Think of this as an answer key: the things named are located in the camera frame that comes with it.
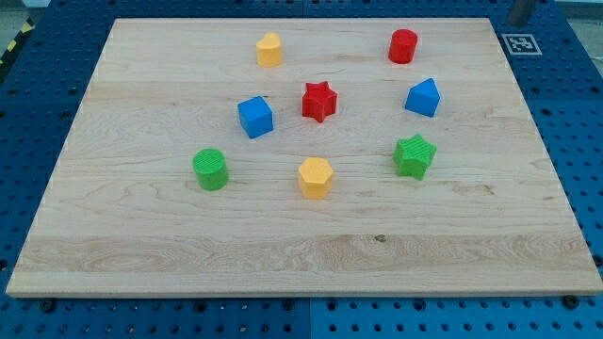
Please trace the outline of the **grey robot arm stylus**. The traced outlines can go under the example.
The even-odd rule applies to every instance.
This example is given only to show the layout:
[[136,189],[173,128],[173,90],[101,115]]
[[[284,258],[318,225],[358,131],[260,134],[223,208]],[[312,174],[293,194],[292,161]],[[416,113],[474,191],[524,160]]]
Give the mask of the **grey robot arm stylus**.
[[527,25],[536,5],[537,0],[513,0],[507,16],[507,23],[516,28]]

